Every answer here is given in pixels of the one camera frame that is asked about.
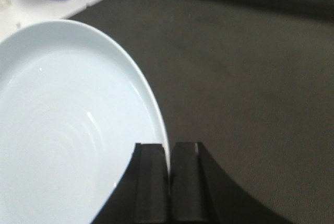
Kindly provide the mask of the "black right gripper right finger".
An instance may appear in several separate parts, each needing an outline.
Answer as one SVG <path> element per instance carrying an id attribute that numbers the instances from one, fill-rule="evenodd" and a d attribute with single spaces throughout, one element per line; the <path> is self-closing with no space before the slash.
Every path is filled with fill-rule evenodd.
<path id="1" fill-rule="evenodd" d="M 234 182 L 203 143 L 176 143 L 170 162 L 172 223 L 289 223 Z"/>

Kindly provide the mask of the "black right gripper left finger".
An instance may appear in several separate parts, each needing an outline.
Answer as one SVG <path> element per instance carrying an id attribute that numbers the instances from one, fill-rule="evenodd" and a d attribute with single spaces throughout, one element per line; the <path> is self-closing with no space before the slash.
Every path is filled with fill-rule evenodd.
<path id="1" fill-rule="evenodd" d="M 168 223 L 168 170 L 161 144 L 135 145 L 116 188 L 93 223 Z"/>

